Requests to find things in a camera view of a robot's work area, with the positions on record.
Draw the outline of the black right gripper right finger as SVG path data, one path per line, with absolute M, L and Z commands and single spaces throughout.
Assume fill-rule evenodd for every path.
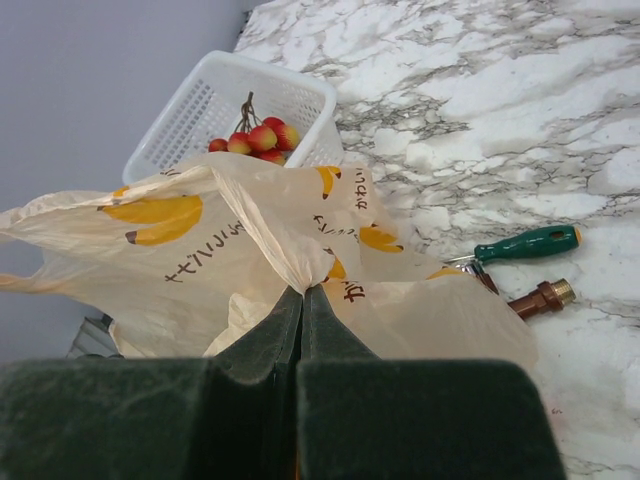
M 499 360 L 383 360 L 304 297 L 297 365 L 302 479 L 562 479 L 540 395 Z

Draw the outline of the peach banana-print plastic bag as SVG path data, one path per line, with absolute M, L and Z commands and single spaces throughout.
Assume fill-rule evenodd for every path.
M 3 275 L 3 291 L 103 311 L 129 358 L 216 355 L 286 289 L 317 286 L 380 357 L 526 370 L 538 360 L 533 332 L 504 300 L 399 238 L 362 166 L 204 154 L 111 193 L 39 197 L 2 214 L 1 238 L 44 257 L 29 277 Z

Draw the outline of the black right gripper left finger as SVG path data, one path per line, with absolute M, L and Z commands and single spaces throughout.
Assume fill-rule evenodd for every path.
M 5 479 L 291 479 L 303 299 L 283 292 L 207 358 L 21 362 L 1 371 Z

